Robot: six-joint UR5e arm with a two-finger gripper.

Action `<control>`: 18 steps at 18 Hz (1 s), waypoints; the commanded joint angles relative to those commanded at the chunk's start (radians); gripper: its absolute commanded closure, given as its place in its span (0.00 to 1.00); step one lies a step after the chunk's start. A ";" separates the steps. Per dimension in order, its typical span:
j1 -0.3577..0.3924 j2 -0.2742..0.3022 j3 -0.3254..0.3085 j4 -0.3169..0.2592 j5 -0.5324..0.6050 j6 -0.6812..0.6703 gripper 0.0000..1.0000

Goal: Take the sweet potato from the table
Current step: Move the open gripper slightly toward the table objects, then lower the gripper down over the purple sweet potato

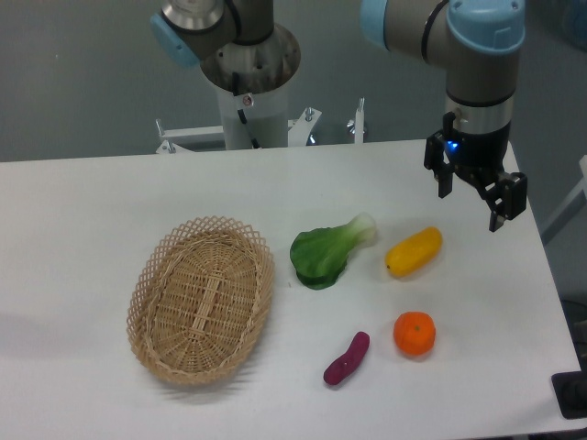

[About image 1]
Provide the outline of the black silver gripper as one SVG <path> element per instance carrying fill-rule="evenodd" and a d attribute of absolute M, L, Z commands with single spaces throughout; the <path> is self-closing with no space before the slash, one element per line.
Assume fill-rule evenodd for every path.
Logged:
<path fill-rule="evenodd" d="M 424 167 L 434 174 L 438 197 L 452 192 L 454 171 L 461 180 L 476 183 L 490 210 L 490 232 L 526 210 L 527 176 L 507 173 L 503 166 L 511 120 L 510 97 L 497 104 L 465 104 L 449 97 L 442 131 L 426 139 Z"/>

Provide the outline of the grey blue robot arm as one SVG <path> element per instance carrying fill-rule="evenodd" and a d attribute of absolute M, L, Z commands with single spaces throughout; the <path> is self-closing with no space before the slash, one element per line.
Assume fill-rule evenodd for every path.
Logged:
<path fill-rule="evenodd" d="M 360 28 L 373 44 L 437 66 L 447 74 L 441 128 L 426 140 L 424 165 L 440 197 L 459 178 L 490 210 L 491 231 L 526 209 L 527 179 L 507 172 L 519 53 L 525 38 L 521 1 L 364 1 Z M 297 40 L 274 20 L 270 1 L 166 1 L 150 18 L 160 46 L 178 65 L 198 66 L 226 97 L 230 149 L 280 147 L 283 117 L 261 97 L 296 74 Z"/>

